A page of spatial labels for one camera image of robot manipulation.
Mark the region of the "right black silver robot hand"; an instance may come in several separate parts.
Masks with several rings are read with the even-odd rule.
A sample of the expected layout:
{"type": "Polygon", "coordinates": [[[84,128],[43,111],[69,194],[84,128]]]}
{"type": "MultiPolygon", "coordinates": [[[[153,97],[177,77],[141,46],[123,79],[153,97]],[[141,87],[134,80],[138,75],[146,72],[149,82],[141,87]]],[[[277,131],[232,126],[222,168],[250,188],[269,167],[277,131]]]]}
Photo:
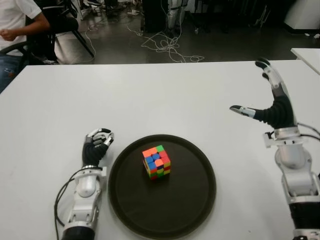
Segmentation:
{"type": "Polygon", "coordinates": [[[273,95],[272,105],[265,109],[232,105],[229,109],[237,114],[266,123],[275,130],[297,127],[298,123],[290,95],[280,73],[263,57],[256,60],[255,65],[263,70],[262,77],[270,83],[273,95]]]}

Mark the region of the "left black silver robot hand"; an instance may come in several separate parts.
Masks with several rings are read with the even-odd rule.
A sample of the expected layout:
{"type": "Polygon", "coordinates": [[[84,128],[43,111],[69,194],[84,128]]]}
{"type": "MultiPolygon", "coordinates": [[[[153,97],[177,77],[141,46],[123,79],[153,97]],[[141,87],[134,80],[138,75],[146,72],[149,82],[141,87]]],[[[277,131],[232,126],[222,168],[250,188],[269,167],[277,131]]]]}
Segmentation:
{"type": "Polygon", "coordinates": [[[114,133],[107,128],[98,128],[88,133],[82,147],[82,166],[97,167],[114,139],[114,133]]]}

